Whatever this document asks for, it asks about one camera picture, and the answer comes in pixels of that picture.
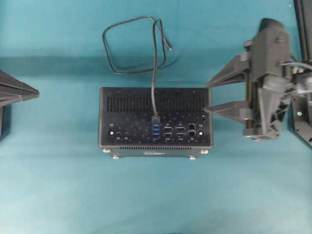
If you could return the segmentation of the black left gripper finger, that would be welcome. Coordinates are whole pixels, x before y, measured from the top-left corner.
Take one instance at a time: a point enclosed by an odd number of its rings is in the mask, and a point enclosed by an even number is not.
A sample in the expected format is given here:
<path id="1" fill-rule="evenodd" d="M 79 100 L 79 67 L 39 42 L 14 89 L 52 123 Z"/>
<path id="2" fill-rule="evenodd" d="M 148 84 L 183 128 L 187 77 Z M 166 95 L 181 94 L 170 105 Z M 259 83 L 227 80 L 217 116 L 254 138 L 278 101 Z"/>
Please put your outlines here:
<path id="1" fill-rule="evenodd" d="M 39 91 L 7 73 L 0 72 L 0 106 L 27 101 L 39 97 Z"/>

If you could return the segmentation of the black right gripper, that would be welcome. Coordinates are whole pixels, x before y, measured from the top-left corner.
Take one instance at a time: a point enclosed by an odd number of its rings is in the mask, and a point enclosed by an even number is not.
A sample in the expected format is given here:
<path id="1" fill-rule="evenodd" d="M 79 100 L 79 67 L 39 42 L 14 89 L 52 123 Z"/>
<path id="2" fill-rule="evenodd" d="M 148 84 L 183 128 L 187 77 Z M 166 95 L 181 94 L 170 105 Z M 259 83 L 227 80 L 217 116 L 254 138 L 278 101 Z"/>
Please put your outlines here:
<path id="1" fill-rule="evenodd" d="M 293 69 L 290 38 L 283 31 L 261 31 L 206 83 L 218 87 L 246 82 L 246 100 L 205 106 L 204 111 L 246 122 L 243 135 L 255 141 L 279 138 L 281 123 L 291 102 Z"/>

